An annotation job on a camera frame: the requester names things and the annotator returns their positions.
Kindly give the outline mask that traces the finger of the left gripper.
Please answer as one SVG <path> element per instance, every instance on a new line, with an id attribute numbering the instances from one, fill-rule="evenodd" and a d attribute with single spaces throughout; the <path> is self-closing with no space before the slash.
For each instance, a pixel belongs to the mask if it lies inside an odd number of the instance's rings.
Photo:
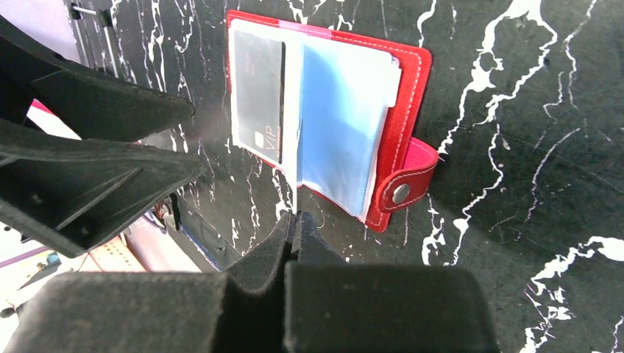
<path id="1" fill-rule="evenodd" d="M 81 138 L 135 142 L 189 120 L 193 105 L 65 59 L 1 19 L 1 119 L 23 124 L 33 101 Z"/>
<path id="2" fill-rule="evenodd" d="M 1 220 L 67 257 L 103 244 L 205 172 L 192 154 L 1 123 Z"/>

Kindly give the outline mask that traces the black credit card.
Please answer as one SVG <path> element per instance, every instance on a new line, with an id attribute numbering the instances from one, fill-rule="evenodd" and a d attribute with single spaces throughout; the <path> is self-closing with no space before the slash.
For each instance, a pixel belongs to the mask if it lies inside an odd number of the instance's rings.
<path id="1" fill-rule="evenodd" d="M 285 55 L 280 40 L 233 32 L 233 135 L 273 165 L 282 162 Z"/>

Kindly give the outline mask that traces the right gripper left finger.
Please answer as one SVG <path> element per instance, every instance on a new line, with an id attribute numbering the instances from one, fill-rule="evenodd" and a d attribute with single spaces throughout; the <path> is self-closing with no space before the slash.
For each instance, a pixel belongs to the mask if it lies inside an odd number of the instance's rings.
<path id="1" fill-rule="evenodd" d="M 224 271 L 86 272 L 50 279 L 8 352 L 281 352 L 295 217 Z"/>

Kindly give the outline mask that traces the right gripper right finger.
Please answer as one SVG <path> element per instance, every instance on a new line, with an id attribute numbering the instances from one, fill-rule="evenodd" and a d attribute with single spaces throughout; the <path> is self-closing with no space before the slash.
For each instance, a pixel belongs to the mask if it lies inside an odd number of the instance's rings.
<path id="1" fill-rule="evenodd" d="M 476 278 L 454 267 L 349 264 L 300 213 L 284 268 L 287 352 L 498 352 Z"/>

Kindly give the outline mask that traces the red card holder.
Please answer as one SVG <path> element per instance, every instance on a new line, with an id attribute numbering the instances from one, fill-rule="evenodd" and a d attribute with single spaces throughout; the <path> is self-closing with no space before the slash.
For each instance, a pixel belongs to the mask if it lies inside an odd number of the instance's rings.
<path id="1" fill-rule="evenodd" d="M 282 162 L 271 164 L 233 135 L 233 32 L 286 45 Z M 391 215 L 428 191 L 437 151 L 415 138 L 433 63 L 424 48 L 230 10 L 227 54 L 233 144 L 384 232 Z"/>

